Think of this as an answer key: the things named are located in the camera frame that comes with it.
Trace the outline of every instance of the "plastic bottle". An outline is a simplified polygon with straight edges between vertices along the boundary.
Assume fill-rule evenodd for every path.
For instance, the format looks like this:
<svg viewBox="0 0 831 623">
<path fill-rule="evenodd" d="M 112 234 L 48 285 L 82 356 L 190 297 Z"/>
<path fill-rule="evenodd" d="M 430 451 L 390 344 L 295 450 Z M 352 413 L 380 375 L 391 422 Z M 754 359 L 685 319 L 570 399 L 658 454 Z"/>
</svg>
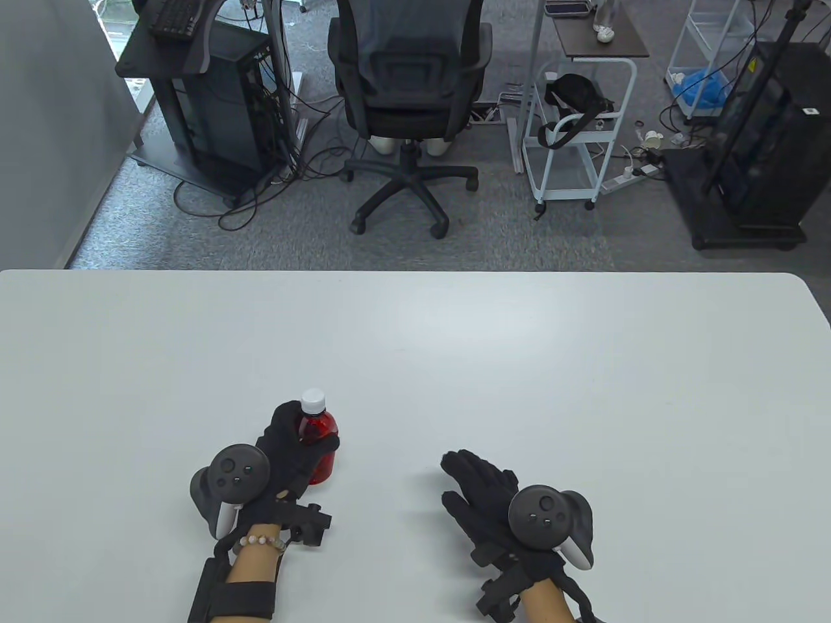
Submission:
<svg viewBox="0 0 831 623">
<path fill-rule="evenodd" d="M 300 397 L 300 409 L 303 412 L 297 425 L 300 443 L 311 445 L 330 434 L 337 433 L 337 424 L 332 414 L 326 411 L 326 396 L 321 390 L 304 391 Z M 309 484 L 320 484 L 329 478 L 334 464 L 334 452 L 320 459 Z"/>
<path fill-rule="evenodd" d="M 597 0 L 597 9 L 594 12 L 594 30 L 601 28 L 614 29 L 615 17 L 620 10 L 621 0 Z"/>
</svg>

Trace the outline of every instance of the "black office chair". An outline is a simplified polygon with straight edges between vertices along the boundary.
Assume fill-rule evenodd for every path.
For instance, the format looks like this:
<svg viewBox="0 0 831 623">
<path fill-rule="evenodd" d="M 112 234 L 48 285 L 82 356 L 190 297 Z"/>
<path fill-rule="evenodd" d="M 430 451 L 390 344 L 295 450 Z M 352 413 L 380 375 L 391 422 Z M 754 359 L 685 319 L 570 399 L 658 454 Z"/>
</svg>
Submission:
<svg viewBox="0 0 831 623">
<path fill-rule="evenodd" d="M 434 238 L 450 219 L 425 186 L 431 179 L 466 178 L 479 187 L 475 167 L 420 167 L 418 141 L 451 141 L 467 126 L 490 61 L 490 24 L 479 24 L 482 0 L 337 0 L 340 17 L 329 24 L 329 58 L 347 121 L 359 136 L 403 139 L 398 164 L 350 159 L 340 177 L 355 171 L 390 178 L 355 214 L 350 229 L 366 231 L 366 218 L 384 201 L 409 188 L 435 218 Z"/>
</svg>

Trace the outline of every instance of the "computer case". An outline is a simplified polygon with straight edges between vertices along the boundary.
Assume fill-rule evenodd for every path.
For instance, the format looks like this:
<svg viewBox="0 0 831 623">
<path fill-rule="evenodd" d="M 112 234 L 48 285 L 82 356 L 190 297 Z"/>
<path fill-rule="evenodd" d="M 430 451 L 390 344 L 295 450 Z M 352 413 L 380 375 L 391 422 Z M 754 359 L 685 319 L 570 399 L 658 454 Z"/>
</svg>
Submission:
<svg viewBox="0 0 831 623">
<path fill-rule="evenodd" d="M 759 42 L 725 103 L 705 162 L 717 161 L 772 42 Z M 814 43 L 790 43 L 715 178 L 738 228 L 789 229 L 831 179 L 831 58 Z"/>
<path fill-rule="evenodd" d="M 208 71 L 173 80 L 184 119 L 165 120 L 177 145 L 186 146 L 186 131 L 197 155 L 263 175 L 285 160 L 277 139 L 285 135 L 283 120 L 267 101 L 274 84 L 260 67 L 262 59 L 270 64 L 269 43 L 266 33 L 214 23 Z"/>
</svg>

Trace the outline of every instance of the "gray partition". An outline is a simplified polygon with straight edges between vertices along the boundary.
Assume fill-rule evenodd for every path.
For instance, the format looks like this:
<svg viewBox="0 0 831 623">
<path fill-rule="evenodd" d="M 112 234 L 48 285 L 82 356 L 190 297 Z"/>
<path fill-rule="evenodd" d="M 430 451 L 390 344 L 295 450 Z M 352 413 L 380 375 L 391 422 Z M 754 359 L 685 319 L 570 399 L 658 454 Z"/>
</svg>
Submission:
<svg viewBox="0 0 831 623">
<path fill-rule="evenodd" d="M 0 270 L 63 267 L 140 127 L 87 0 L 0 2 Z"/>
</svg>

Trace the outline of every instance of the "keyboard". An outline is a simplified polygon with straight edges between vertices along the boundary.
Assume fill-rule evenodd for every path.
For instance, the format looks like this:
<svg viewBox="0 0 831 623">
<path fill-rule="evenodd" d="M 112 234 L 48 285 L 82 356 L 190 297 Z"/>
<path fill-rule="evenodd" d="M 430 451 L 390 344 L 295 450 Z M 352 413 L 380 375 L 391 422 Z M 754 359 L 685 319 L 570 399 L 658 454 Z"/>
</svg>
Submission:
<svg viewBox="0 0 831 623">
<path fill-rule="evenodd" d="M 207 0 L 164 0 L 150 23 L 156 37 L 190 41 L 194 38 L 199 17 Z"/>
</svg>

